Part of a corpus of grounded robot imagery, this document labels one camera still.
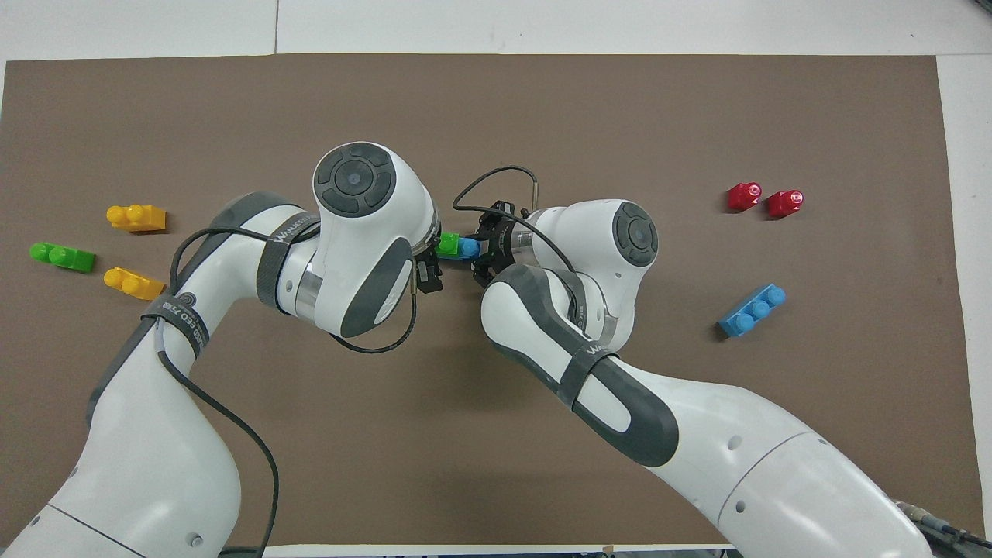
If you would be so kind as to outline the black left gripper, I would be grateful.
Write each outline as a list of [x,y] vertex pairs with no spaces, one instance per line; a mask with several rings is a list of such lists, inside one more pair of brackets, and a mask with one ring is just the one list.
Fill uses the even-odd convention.
[[429,294],[443,289],[442,268],[437,261],[437,247],[439,247],[440,232],[435,232],[431,237],[425,238],[424,245],[418,252],[417,260],[417,288],[419,292]]

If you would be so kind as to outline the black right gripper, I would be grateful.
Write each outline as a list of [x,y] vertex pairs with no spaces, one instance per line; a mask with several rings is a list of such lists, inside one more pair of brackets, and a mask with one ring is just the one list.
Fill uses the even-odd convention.
[[471,262],[474,281],[482,288],[488,285],[506,267],[512,264],[535,265],[534,236],[522,226],[531,212],[527,208],[516,211],[513,204],[493,204],[480,212],[475,239],[484,239],[485,252]]

